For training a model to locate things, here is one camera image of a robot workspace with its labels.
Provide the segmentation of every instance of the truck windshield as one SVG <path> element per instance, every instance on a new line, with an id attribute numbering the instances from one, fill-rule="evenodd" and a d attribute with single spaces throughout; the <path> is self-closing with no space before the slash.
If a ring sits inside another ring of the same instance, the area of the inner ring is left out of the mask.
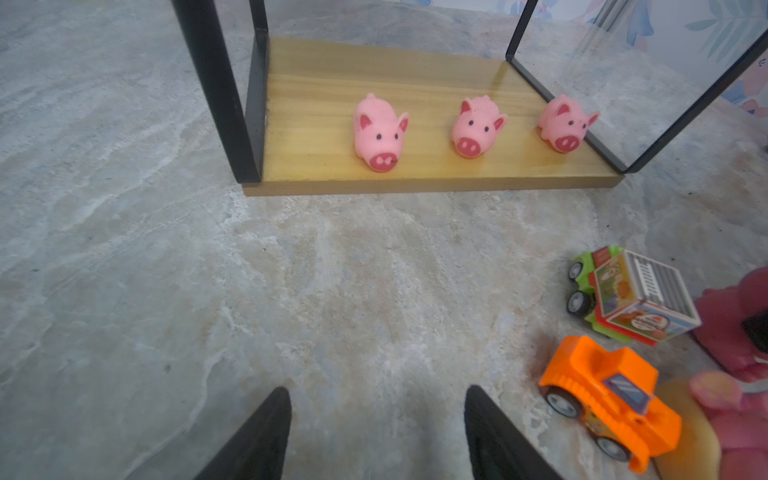
<path id="1" fill-rule="evenodd" d="M 603 384 L 618 395 L 620 399 L 624 400 L 636 413 L 645 415 L 650 396 L 630 382 L 627 377 L 617 373 L 605 379 Z"/>

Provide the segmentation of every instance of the pig body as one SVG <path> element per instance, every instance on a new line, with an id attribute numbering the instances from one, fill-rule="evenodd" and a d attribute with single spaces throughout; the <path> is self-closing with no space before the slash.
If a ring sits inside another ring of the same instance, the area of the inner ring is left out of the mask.
<path id="1" fill-rule="evenodd" d="M 451 139 L 463 157 L 475 158 L 493 146 L 506 123 L 507 115 L 499 113 L 488 95 L 465 98 L 453 125 Z"/>
<path id="2" fill-rule="evenodd" d="M 388 172 L 400 160 L 408 128 L 407 113 L 399 117 L 392 105 L 368 94 L 355 110 L 355 152 L 377 172 Z"/>
<path id="3" fill-rule="evenodd" d="M 584 114 L 581 106 L 565 94 L 549 102 L 538 119 L 541 138 L 549 141 L 561 153 L 574 151 L 581 145 L 587 129 L 598 121 L 600 114 Z"/>

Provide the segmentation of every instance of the printed cargo box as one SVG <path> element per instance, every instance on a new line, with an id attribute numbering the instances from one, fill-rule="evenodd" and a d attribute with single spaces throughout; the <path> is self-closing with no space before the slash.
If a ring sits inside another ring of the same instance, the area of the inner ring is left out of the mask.
<path id="1" fill-rule="evenodd" d="M 701 319 L 680 271 L 624 250 L 593 273 L 598 324 L 647 345 L 685 333 Z"/>

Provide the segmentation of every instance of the yellow toy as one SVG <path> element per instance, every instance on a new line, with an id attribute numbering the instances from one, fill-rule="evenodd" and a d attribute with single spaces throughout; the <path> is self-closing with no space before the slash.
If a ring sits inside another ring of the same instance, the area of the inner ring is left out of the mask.
<path id="1" fill-rule="evenodd" d="M 539 386 L 557 413 L 587 426 L 604 454 L 642 473 L 650 457 L 677 447 L 682 429 L 680 416 L 654 395 L 658 376 L 627 347 L 608 352 L 588 336 L 569 336 Z"/>

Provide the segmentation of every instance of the toy car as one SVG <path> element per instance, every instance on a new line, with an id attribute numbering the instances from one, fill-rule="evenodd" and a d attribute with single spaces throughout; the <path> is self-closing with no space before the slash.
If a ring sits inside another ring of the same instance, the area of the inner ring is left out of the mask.
<path id="1" fill-rule="evenodd" d="M 650 457 L 677 447 L 683 426 L 654 395 L 658 375 L 627 347 L 609 353 L 588 336 L 569 336 L 539 386 L 557 413 L 587 426 L 604 454 L 642 473 Z"/>
<path id="2" fill-rule="evenodd" d="M 646 345 L 701 325 L 680 272 L 621 247 L 605 247 L 571 260 L 568 278 L 578 290 L 568 298 L 568 312 L 621 342 Z"/>

